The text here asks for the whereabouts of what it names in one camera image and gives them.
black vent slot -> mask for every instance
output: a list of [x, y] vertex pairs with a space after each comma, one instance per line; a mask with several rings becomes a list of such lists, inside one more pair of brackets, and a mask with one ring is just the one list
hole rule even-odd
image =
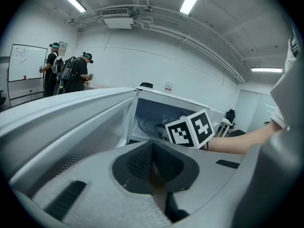
[[45, 208], [45, 212], [62, 221], [85, 187], [86, 183], [82, 181], [72, 182]]
[[152, 163], [152, 147], [153, 145], [147, 146], [128, 160], [127, 168], [133, 176], [142, 180], [148, 179]]
[[233, 169], [237, 169], [240, 163], [226, 161], [226, 160], [218, 160], [216, 164], [224, 165]]

ceiling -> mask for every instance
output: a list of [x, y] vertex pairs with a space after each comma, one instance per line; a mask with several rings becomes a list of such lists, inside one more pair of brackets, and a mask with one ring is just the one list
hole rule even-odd
[[241, 83], [277, 81], [281, 75], [260, 76], [250, 68], [284, 68], [292, 34], [289, 17], [275, 0], [198, 0], [190, 15], [179, 12], [184, 0], [78, 0], [86, 8], [83, 14], [67, 0], [36, 1], [81, 30], [106, 26], [102, 19], [94, 19], [106, 7], [129, 8], [135, 20], [150, 21], [161, 26], [162, 32], [174, 30], [197, 40], [195, 45], [200, 43], [203, 50], [207, 48], [212, 56], [228, 63], [231, 68], [227, 69]]

chair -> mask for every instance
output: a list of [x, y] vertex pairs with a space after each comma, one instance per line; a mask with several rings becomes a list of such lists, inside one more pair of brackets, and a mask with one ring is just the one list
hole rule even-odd
[[236, 137], [236, 136], [241, 136], [244, 134], [246, 134], [246, 133], [243, 132], [242, 130], [235, 130], [229, 134], [229, 137]]
[[153, 84], [146, 83], [146, 82], [141, 83], [141, 85], [140, 85], [140, 86], [143, 86], [143, 87], [147, 87], [147, 88], [151, 88], [151, 89], [153, 89]]
[[[226, 119], [228, 121], [230, 121], [231, 123], [233, 122], [234, 118], [235, 118], [235, 111], [230, 109], [228, 112], [226, 112]], [[233, 125], [229, 127], [229, 129], [233, 129], [235, 123], [232, 123]]]

black cap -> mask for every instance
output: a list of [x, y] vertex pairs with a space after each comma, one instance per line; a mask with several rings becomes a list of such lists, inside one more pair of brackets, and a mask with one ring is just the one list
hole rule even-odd
[[92, 56], [91, 53], [83, 52], [83, 56], [87, 57], [88, 59], [90, 59], [90, 63], [93, 63], [93, 60], [92, 60], [93, 56]]
[[59, 43], [54, 42], [53, 44], [49, 44], [49, 47], [50, 47], [50, 48], [51, 48], [52, 46], [56, 46], [56, 47], [58, 47], [58, 48], [59, 48]]

black pants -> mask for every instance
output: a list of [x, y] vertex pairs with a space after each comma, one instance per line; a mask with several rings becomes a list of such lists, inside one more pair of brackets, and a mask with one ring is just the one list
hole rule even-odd
[[44, 97], [50, 97], [54, 95], [54, 90], [57, 80], [49, 80], [44, 85]]
[[79, 84], [75, 84], [74, 82], [70, 81], [70, 82], [67, 82], [67, 84], [65, 86], [65, 90], [66, 90], [66, 93], [83, 91], [84, 85], [81, 87]]

